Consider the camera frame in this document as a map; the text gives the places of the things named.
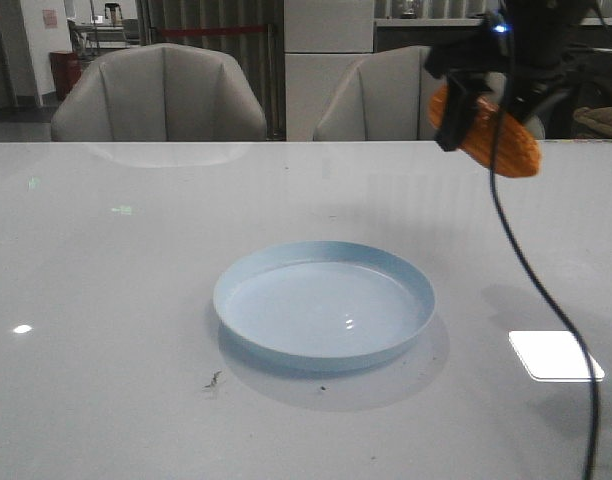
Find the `black gripper body holding corn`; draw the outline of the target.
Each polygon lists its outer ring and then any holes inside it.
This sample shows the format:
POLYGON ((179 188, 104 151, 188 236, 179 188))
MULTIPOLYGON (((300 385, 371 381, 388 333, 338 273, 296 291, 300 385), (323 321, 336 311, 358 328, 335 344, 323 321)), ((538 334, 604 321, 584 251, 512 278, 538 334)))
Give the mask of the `black gripper body holding corn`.
POLYGON ((433 46, 425 69, 439 78, 514 65, 529 78, 547 78, 561 69, 572 31, 593 9, 592 1, 502 1, 465 38, 433 46))

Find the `black gripper finger corn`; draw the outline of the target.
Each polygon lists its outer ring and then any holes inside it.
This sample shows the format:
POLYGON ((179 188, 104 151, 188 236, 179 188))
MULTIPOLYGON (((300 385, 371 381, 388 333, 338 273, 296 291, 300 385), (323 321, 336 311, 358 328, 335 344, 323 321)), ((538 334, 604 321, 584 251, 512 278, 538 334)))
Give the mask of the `black gripper finger corn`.
POLYGON ((508 78, 509 99, 505 110, 519 123, 525 124, 543 111, 566 98, 571 86, 562 78, 508 78))
POLYGON ((490 91, 487 75, 457 72, 434 93, 435 141, 444 151, 460 147, 478 112, 478 99, 490 91))

